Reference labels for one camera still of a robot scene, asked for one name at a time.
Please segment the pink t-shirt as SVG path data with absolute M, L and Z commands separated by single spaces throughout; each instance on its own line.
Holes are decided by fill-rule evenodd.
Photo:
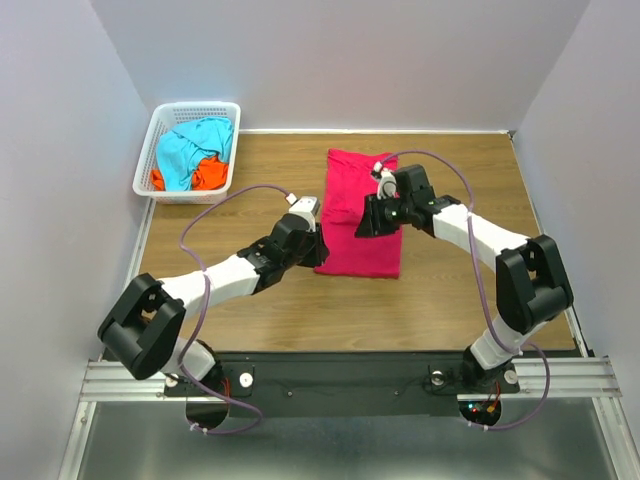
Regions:
M 374 165 L 388 157 L 330 149 L 321 226 L 329 250 L 317 274 L 397 279 L 401 271 L 402 232 L 376 238 L 357 238 L 364 199 L 377 192 L 371 177 Z

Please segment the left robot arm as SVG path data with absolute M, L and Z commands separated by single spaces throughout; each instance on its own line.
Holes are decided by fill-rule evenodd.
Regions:
M 271 233 L 226 260 L 177 277 L 135 277 L 97 331 L 102 344 L 137 380 L 179 376 L 199 393 L 215 392 L 222 369 L 205 343 L 180 336 L 182 324 L 233 298 L 279 283 L 295 266 L 315 268 L 329 254 L 322 226 L 309 214 L 285 214 Z

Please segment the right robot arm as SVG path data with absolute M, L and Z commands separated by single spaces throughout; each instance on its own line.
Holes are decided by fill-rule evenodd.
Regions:
M 547 235 L 511 232 L 450 195 L 436 195 L 420 165 L 391 171 L 377 162 L 371 175 L 377 191 L 364 200 L 356 237 L 388 236 L 410 225 L 462 249 L 474 265 L 484 263 L 494 273 L 497 314 L 465 349 L 460 366 L 465 387 L 484 389 L 532 335 L 573 304 L 556 242 Z

